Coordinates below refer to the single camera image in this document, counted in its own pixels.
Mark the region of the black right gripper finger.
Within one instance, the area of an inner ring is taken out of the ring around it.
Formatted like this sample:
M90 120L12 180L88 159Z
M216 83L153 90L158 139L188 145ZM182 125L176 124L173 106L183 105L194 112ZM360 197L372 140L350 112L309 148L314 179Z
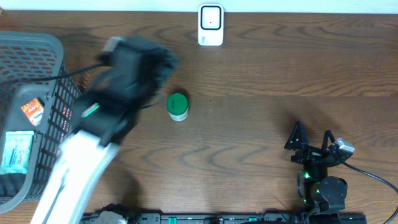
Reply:
M328 141L331 141L332 144L336 141L334 135L330 130L326 130L324 133L321 149L328 148Z
M301 151L308 146L308 137L305 132L304 125L301 121L297 121L293 128L292 134L288 138L284 149L290 151Z

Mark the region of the green lid jar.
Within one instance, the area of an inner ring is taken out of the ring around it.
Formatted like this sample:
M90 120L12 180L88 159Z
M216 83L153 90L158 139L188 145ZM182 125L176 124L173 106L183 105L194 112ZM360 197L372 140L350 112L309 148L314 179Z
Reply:
M167 111L172 120L185 120L188 117L189 111L187 97L181 93L171 94L167 98Z

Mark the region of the orange small box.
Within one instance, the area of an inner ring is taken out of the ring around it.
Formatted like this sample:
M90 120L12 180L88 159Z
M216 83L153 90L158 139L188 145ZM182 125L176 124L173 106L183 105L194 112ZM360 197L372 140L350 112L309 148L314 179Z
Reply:
M25 105L21 106L21 110L27 116L32 125L38 126L41 123L44 107L37 98L34 98Z

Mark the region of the teal wet wipes pack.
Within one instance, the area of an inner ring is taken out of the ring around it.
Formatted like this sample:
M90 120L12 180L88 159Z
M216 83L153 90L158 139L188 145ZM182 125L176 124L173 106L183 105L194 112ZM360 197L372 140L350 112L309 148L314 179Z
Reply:
M26 174L34 131L8 131L1 159L1 175Z

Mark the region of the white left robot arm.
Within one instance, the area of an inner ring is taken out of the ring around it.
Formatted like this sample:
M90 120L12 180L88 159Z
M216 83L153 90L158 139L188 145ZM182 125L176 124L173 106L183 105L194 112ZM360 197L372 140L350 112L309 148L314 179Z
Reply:
M32 223L78 223L95 185L146 107L178 67L176 54L139 37L112 37L98 57L106 70L73 105L71 130Z

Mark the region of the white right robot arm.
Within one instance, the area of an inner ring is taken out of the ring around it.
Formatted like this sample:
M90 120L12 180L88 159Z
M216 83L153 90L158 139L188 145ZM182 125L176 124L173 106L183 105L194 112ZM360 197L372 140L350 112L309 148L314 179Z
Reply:
M292 162L303 165L298 185L302 186L300 196L305 200L307 216L345 209L348 185L345 180L328 175L329 167L340 164L340 145L331 131L325 131L321 147L311 146L304 125L297 121L284 148L295 152Z

